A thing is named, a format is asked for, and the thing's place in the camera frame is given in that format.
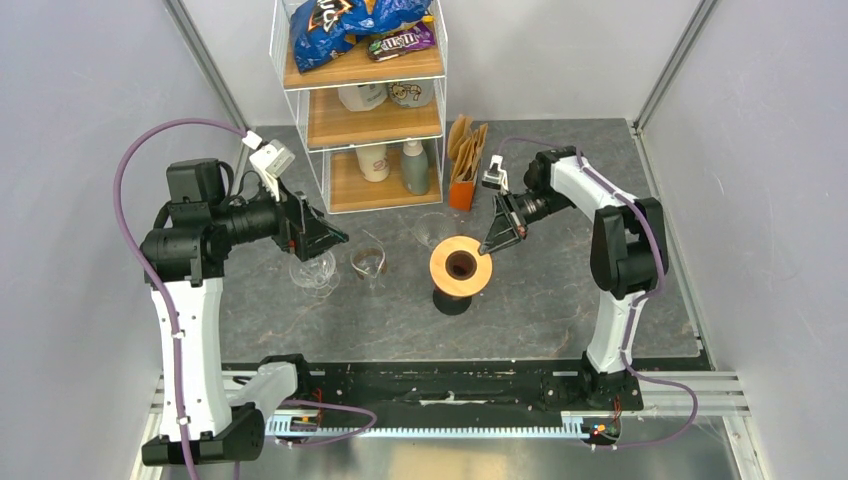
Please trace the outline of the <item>round wooden dripper stand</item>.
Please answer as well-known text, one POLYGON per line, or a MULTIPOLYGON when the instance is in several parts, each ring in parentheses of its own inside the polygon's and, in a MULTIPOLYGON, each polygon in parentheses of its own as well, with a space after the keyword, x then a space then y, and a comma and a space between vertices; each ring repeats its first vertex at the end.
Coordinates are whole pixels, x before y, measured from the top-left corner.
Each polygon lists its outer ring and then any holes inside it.
POLYGON ((480 293, 490 282, 494 264, 489 254, 481 255, 481 242, 468 236, 452 236, 432 251, 429 270, 435 287, 451 297, 465 298, 480 293))

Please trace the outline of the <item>glass carafe with brown band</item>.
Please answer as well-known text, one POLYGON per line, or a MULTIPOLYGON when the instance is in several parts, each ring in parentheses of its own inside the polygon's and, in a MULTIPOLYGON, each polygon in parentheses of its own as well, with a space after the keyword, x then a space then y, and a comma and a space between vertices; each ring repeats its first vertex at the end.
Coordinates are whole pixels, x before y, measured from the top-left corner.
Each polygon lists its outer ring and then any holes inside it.
POLYGON ((363 281, 370 296, 379 296, 385 289, 388 273, 387 254, 383 242, 363 229, 357 236, 350 264, 356 277, 363 281))

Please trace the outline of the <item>white printed cup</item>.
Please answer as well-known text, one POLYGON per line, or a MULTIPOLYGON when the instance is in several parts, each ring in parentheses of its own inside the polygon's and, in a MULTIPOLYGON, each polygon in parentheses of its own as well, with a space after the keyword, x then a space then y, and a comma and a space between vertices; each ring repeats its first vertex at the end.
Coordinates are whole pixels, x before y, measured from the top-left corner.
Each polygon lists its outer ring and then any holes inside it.
POLYGON ((432 80, 390 82, 387 90, 389 98, 402 108, 427 106, 435 96, 432 80))

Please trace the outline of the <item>clear ribbed glass dripper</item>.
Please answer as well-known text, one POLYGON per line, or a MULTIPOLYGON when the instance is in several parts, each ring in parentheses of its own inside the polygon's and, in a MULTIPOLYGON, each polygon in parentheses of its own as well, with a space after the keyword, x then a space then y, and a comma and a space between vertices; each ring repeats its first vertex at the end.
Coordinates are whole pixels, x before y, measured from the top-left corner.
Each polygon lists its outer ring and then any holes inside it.
POLYGON ((421 245, 432 251, 442 241, 457 234, 456 219, 444 213, 427 213, 415 222, 412 232, 421 245))

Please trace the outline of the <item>orange filter holder box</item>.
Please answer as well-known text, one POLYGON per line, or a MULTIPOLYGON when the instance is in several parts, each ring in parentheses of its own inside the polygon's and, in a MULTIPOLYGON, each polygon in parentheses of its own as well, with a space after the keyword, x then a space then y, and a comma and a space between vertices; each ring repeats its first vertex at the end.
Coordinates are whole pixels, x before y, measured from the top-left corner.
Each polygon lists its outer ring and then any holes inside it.
POLYGON ((448 205, 456 210, 470 211, 477 184, 478 160, 457 160, 452 168, 448 205))

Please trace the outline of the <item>blue chips bag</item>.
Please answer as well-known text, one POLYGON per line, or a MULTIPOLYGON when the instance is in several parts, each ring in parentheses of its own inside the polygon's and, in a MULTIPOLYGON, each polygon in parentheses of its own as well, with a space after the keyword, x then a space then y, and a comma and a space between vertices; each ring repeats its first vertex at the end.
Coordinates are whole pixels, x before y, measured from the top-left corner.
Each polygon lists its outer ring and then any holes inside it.
POLYGON ((290 43, 299 72, 349 52, 365 37, 392 33, 422 20, 430 0, 306 1, 290 16, 290 43))

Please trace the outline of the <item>brown paper filter stack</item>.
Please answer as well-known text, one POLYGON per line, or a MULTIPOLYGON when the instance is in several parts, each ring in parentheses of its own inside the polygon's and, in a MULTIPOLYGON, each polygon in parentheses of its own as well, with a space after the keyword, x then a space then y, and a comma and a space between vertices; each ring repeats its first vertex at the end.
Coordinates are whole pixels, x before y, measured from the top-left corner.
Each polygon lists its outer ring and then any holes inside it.
POLYGON ((447 156, 452 162, 450 183, 469 182, 476 179, 489 124, 473 127, 473 118, 460 114, 451 126, 447 156))

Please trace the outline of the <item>purple candy bag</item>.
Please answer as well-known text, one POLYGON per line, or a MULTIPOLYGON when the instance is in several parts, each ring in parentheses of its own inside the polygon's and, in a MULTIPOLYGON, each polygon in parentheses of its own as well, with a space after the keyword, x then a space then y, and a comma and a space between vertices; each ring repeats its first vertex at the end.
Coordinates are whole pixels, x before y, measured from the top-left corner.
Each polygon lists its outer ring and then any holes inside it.
POLYGON ((434 48, 436 44, 433 31, 419 21, 408 28, 375 38, 368 44, 366 54, 374 62, 383 62, 434 48))

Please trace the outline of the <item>black coffee server pot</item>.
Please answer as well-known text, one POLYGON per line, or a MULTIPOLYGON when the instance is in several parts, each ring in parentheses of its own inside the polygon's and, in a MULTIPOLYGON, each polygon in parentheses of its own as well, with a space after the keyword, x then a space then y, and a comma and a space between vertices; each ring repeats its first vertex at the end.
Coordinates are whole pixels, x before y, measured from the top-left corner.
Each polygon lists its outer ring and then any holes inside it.
POLYGON ((471 306, 472 300, 473 298, 470 296, 452 296, 439 289, 434 289, 432 293, 432 301, 436 309, 448 316, 456 316, 466 312, 471 306))

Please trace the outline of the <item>grey green spray bottle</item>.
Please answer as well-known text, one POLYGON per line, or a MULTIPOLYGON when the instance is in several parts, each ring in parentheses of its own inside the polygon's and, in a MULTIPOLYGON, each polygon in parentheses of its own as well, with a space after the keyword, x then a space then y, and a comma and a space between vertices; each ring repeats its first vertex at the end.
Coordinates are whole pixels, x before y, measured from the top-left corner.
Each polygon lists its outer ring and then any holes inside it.
POLYGON ((401 169, 403 183, 409 193, 424 195, 429 191, 429 159, 420 140, 403 143, 401 169))

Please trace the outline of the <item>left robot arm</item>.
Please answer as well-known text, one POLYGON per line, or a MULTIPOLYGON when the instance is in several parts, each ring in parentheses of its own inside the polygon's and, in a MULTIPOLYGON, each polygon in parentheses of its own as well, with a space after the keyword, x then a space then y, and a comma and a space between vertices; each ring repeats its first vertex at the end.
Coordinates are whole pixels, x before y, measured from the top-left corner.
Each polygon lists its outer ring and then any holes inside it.
POLYGON ((160 430, 141 449, 146 466, 255 460, 276 408, 304 407, 314 393, 306 360, 289 354, 265 357, 228 397, 219 340, 225 262, 235 246, 263 239, 306 262, 349 236, 301 192, 282 188, 274 196, 260 188, 236 199, 223 178, 230 170, 213 158, 171 164, 171 199, 140 246, 160 278, 150 286, 166 368, 160 430))

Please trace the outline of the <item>white cylindrical bottle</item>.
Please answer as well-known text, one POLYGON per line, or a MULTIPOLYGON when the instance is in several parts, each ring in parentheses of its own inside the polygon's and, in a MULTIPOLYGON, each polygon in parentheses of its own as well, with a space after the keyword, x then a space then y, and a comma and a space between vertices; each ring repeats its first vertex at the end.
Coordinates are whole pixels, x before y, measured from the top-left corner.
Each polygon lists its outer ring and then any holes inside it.
POLYGON ((388 178, 390 165, 386 144, 360 146, 356 147, 355 151, 360 171, 366 181, 378 183, 388 178))

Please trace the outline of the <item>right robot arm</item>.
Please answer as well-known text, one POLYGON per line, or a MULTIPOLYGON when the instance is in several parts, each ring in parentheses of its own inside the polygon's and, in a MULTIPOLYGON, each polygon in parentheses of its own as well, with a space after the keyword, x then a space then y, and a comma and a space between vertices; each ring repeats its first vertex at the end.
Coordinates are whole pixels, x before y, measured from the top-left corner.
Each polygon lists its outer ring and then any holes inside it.
POLYGON ((611 183, 574 146, 537 153, 521 194, 509 191, 502 162, 502 156, 492 156, 482 176, 483 186, 497 194, 479 254, 520 243, 531 224, 565 208, 579 210, 592 222, 589 264, 600 302, 574 398, 591 409, 610 409, 638 384, 628 370, 635 331, 644 303, 665 285, 663 206, 654 197, 637 198, 611 183))

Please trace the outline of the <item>aluminium frame rail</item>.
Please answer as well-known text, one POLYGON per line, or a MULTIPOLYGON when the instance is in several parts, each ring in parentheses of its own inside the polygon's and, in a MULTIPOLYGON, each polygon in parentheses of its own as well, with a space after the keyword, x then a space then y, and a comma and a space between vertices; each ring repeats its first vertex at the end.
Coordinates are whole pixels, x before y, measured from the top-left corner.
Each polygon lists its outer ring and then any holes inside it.
POLYGON ((572 360, 317 363, 245 479, 766 479, 738 376, 644 359, 605 406, 572 360))

